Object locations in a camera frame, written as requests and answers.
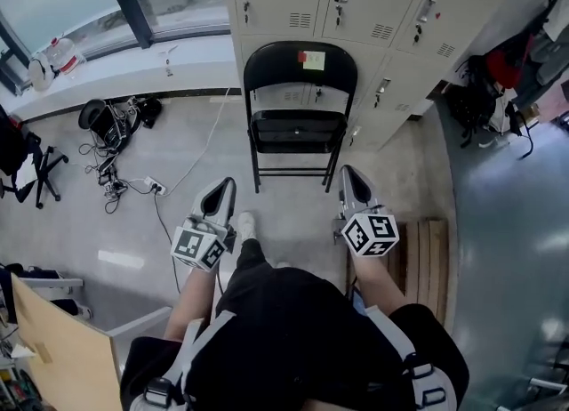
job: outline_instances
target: black bag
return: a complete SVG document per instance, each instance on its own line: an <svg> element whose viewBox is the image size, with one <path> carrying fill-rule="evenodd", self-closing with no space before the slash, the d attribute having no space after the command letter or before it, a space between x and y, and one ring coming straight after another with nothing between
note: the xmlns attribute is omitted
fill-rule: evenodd
<svg viewBox="0 0 569 411"><path fill-rule="evenodd" d="M468 85L454 85L445 93L451 115L464 128L462 137L465 141L461 144L463 149L472 142L472 135L478 127L488 125L496 110L496 100L503 95L503 91L496 90L484 57L474 55L465 63L468 64L464 75L469 80Z"/></svg>

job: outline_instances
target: window sill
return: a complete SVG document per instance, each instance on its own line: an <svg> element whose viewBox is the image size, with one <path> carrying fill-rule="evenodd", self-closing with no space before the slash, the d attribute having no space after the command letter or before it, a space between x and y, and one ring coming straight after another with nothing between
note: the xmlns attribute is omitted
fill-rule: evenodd
<svg viewBox="0 0 569 411"><path fill-rule="evenodd" d="M166 73L166 55L170 61ZM8 113L29 120L85 104L93 98L138 93L239 87L231 36L204 36L129 49L78 66L57 77L45 92L13 96L0 85L0 103Z"/></svg>

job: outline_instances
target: wooden pallet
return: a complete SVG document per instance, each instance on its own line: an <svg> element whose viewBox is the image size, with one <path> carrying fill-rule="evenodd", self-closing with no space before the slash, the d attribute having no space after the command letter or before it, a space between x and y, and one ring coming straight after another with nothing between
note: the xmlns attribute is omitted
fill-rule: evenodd
<svg viewBox="0 0 569 411"><path fill-rule="evenodd" d="M421 220L408 222L406 228L407 299L429 307L438 321L444 324L448 290L446 222Z"/></svg>
<svg viewBox="0 0 569 411"><path fill-rule="evenodd" d="M448 287L448 230L444 220L398 223L400 241L381 258L399 289L410 303L430 308L445 322ZM355 280L349 252L346 260L346 290Z"/></svg>

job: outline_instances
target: gray floor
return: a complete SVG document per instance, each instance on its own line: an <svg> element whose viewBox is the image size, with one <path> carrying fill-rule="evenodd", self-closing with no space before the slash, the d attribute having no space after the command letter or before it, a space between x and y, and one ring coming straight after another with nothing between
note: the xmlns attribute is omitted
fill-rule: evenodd
<svg viewBox="0 0 569 411"><path fill-rule="evenodd" d="M150 175L171 188L201 153L219 106L209 98L173 100L154 129L135 134L117 161L119 177L132 180ZM168 240L152 196L129 190L116 213L105 214L103 190L95 175L85 174L82 167L93 164L92 155L77 153L79 145L90 140L90 134L78 128L77 117L78 113L70 113L30 125L44 145L57 146L76 165L60 165L52 174L62 197L59 203L45 196L44 210L39 211L34 208L33 195L23 205L12 195L0 202L0 262L39 265L84 278L80 297L93 307L95 326L109 329L174 303L177 292ZM203 186L230 175L237 185L236 213L254 211L269 260L287 261L343 289L343 248L332 242L332 219L338 210L335 186L325 194L320 179L265 178L261 193L255 195L245 123L244 105L228 103L199 165L169 197L158 199L168 230L172 233L182 223ZM433 138L438 138L439 147L426 148L425 141ZM421 122L407 122L380 152L346 148L339 166L348 162L367 173L398 220L436 215L433 201L437 197L429 187L424 154L428 150L431 161L443 167L446 163L448 169L441 144L440 124L437 129L430 125L425 132ZM261 165L287 162L282 156L262 158ZM299 163L299 157L286 158ZM311 165L322 158L301 161ZM144 189L141 181L133 184ZM452 199L449 185L450 178L443 192ZM239 250L237 242L234 254L222 258L223 286L235 268ZM102 260L109 257L123 265ZM178 273L182 285L188 271L178 265Z"/></svg>
<svg viewBox="0 0 569 411"><path fill-rule="evenodd" d="M440 107L456 195L459 287L453 336L469 364L463 409L524 403L529 378L548 367L569 317L569 137L554 125L488 149L484 133L461 149L462 130Z"/></svg>

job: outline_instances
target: black buckle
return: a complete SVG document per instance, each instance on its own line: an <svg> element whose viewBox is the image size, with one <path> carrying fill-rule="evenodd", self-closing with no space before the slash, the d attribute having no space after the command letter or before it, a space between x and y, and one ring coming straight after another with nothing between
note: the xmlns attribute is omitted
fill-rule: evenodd
<svg viewBox="0 0 569 411"><path fill-rule="evenodd" d="M167 409L172 402L173 386L165 378L154 378L150 380L144 390L144 399L155 407Z"/></svg>
<svg viewBox="0 0 569 411"><path fill-rule="evenodd" d="M431 376L433 373L435 373L435 368L433 367L433 364L421 360L421 358L417 355L416 352L409 354L405 358L405 360L403 361L403 366L404 369L409 370L409 372L411 373L411 379L421 379L427 376ZM416 368L425 367L425 366L429 366L428 372L425 373L415 372Z"/></svg>
<svg viewBox="0 0 569 411"><path fill-rule="evenodd" d="M443 392L443 396L440 399L429 399L429 395L433 395L433 394L439 394L440 392ZM423 392L423 402L422 405L419 407L419 409L423 409L425 407L432 407L434 405L438 405L440 403L445 403L446 402L446 391L445 389L443 389L442 387L437 387L435 389L430 389L428 391L424 391Z"/></svg>

